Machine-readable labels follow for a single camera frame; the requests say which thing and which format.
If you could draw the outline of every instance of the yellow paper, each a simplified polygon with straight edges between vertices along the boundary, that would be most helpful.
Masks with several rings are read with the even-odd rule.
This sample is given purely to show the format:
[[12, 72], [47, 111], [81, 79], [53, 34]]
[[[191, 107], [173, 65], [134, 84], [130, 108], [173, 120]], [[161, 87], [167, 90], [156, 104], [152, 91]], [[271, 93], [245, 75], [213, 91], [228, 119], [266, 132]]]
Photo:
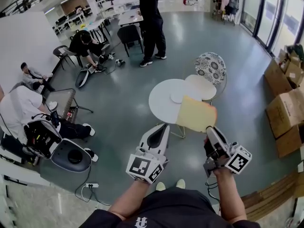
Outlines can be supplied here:
[[214, 106], [185, 95], [181, 102], [176, 124], [205, 133], [208, 126], [215, 125], [217, 116], [218, 113]]

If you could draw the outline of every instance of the wooden pallet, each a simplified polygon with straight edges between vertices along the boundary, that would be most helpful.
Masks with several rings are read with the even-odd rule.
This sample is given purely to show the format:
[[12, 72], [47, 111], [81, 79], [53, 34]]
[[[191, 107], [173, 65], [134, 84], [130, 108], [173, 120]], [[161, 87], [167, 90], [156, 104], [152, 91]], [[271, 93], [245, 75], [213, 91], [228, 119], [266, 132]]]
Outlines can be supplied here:
[[298, 176], [294, 171], [264, 190], [243, 196], [248, 220], [256, 221], [264, 217], [292, 197]]

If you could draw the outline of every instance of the man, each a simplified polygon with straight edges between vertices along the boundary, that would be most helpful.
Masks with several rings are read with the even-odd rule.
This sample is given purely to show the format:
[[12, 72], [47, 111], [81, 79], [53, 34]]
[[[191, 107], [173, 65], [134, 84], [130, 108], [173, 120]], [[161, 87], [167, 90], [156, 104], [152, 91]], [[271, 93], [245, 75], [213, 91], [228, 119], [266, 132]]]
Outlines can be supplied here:
[[134, 181], [108, 211], [95, 210], [80, 228], [259, 228], [247, 221], [245, 207], [231, 171], [214, 171], [218, 181], [221, 215], [200, 192], [185, 190], [185, 181], [177, 187], [157, 191], [145, 198], [149, 184]]
[[92, 39], [88, 31], [81, 30], [73, 36], [70, 51], [85, 57], [94, 68], [97, 68], [97, 64], [89, 55], [88, 50], [98, 56], [99, 62], [102, 64], [108, 59], [107, 56], [103, 56], [102, 54], [109, 46], [106, 42], [99, 43], [99, 41]]
[[[0, 86], [1, 129], [7, 135], [13, 135], [22, 144], [26, 145], [28, 142], [23, 127], [29, 122], [43, 117], [41, 115], [36, 116], [37, 114], [47, 112], [42, 104], [42, 95], [25, 86], [19, 86], [5, 95]], [[95, 134], [94, 129], [88, 124], [73, 124], [64, 119], [60, 120], [60, 123], [60, 129], [57, 127], [57, 130], [59, 129], [62, 138], [83, 139]]]
[[26, 63], [21, 64], [21, 70], [23, 71], [23, 82], [32, 86], [33, 90], [37, 90], [41, 85], [45, 86], [50, 92], [55, 91], [55, 89], [46, 81], [51, 78], [53, 74], [43, 75], [34, 68], [28, 68]]
[[139, 0], [140, 13], [143, 17], [144, 58], [140, 67], [152, 64], [155, 44], [158, 53], [156, 58], [166, 59], [166, 39], [162, 31], [163, 20], [157, 8], [158, 0]]

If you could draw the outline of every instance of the white t-shirt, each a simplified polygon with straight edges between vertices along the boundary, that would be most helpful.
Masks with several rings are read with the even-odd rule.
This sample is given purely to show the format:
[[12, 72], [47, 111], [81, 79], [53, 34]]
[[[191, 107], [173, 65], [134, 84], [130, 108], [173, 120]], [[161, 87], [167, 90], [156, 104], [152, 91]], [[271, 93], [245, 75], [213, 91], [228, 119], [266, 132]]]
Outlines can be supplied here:
[[[25, 86], [20, 86], [15, 90], [17, 90], [18, 100], [23, 112], [22, 119], [19, 119], [19, 115], [21, 113], [16, 113], [10, 94], [5, 95], [1, 100], [0, 114], [2, 115], [4, 122], [12, 135], [15, 138], [18, 138], [21, 143], [26, 144], [27, 138], [23, 130], [23, 126], [33, 121], [31, 119], [32, 116], [42, 113], [40, 110], [38, 110], [38, 107], [40, 107], [42, 104], [42, 95], [39, 95]], [[0, 126], [7, 135], [10, 135], [1, 117]]]

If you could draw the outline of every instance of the fluorescent light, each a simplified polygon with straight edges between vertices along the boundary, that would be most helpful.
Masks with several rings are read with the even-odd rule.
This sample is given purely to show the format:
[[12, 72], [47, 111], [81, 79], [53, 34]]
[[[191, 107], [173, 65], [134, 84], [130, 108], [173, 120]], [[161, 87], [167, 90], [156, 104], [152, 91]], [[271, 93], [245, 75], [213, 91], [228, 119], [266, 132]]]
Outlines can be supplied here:
[[68, 1], [68, 0], [64, 0], [64, 1], [62, 1], [60, 4], [63, 4], [63, 3], [65, 3], [66, 1]]
[[53, 9], [55, 9], [55, 7], [51, 8], [49, 11], [46, 11], [44, 14], [49, 13], [49, 12], [52, 11]]

